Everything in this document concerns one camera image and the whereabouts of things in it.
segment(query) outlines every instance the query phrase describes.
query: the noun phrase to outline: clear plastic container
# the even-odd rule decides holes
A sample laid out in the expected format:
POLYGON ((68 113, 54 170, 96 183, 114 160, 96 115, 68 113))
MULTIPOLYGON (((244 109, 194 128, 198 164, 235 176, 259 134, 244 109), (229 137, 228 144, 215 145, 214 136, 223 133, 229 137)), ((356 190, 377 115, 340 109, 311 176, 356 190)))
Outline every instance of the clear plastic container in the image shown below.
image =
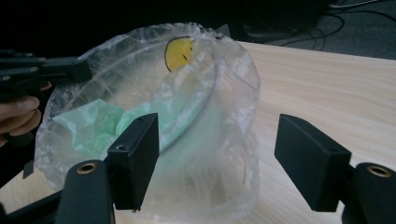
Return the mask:
POLYGON ((92 80, 56 87, 36 136, 35 166, 54 189, 73 165, 104 159, 130 121, 156 112, 160 158, 130 216, 225 223, 248 214, 260 183, 250 126, 261 81, 242 46, 199 24, 160 24, 80 59, 92 80))

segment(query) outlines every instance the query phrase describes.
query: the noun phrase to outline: hand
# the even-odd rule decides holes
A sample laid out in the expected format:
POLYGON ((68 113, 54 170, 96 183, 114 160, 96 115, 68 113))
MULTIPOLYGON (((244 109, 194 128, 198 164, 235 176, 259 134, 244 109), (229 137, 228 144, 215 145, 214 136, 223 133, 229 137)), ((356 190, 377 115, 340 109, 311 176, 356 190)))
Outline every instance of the hand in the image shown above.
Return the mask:
MULTIPOLYGON (((33 96, 22 96, 7 103, 0 104, 0 134, 22 135, 32 131, 41 120, 37 109, 40 102, 33 96)), ((0 147, 7 139, 0 136, 0 147)))

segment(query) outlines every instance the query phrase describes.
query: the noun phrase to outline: metal ring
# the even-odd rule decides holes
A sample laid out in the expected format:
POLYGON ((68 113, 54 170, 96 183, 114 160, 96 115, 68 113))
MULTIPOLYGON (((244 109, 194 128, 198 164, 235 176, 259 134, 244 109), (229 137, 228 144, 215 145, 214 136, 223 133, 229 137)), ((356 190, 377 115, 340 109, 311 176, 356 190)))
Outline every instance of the metal ring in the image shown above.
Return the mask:
POLYGON ((380 166, 372 165, 367 167, 367 170, 373 175, 378 175, 385 178, 390 178, 392 176, 392 173, 388 169, 385 169, 380 166))
POLYGON ((80 175, 86 175, 86 174, 89 174, 89 173, 93 172, 94 170, 96 170, 96 168, 97 168, 96 163, 88 162, 88 163, 80 165, 77 168, 77 173, 80 175))

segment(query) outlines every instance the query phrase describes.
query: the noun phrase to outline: table surface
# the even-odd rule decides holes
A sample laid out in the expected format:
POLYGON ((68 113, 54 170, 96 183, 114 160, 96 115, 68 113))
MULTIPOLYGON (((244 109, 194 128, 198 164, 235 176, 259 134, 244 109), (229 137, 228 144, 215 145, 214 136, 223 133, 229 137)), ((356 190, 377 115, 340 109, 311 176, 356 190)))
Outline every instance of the table surface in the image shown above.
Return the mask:
MULTIPOLYGON (((341 223, 341 203, 336 213, 311 211, 276 160, 279 115, 305 119, 322 130, 352 152, 352 166, 368 161, 396 170, 396 61, 240 44, 262 78, 253 125, 260 143, 261 192, 250 214, 235 223, 341 223)), ((9 213, 52 192, 35 170, 2 187, 0 202, 9 213)), ((127 219, 116 211, 117 223, 127 219)))

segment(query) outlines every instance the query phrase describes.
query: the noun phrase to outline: black tool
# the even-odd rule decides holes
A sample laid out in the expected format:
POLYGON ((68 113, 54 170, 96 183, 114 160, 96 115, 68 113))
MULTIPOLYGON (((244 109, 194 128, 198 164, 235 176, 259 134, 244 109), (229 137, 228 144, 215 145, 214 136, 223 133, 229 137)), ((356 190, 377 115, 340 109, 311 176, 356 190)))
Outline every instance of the black tool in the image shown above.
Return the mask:
POLYGON ((310 208, 335 212, 345 205, 344 224, 396 223, 396 173, 364 162, 307 121, 281 114, 275 156, 310 208))
MULTIPOLYGON (((75 57, 39 58, 31 53, 0 50, 0 103, 24 95, 37 95, 40 88, 52 85, 84 82, 92 78, 92 72, 84 60, 75 57)), ((4 137, 14 147, 29 144, 34 136, 4 137)))
POLYGON ((158 114, 135 119, 104 161, 83 161, 67 173, 64 189, 6 214, 0 223, 115 223, 118 210, 139 211, 160 155, 158 114))

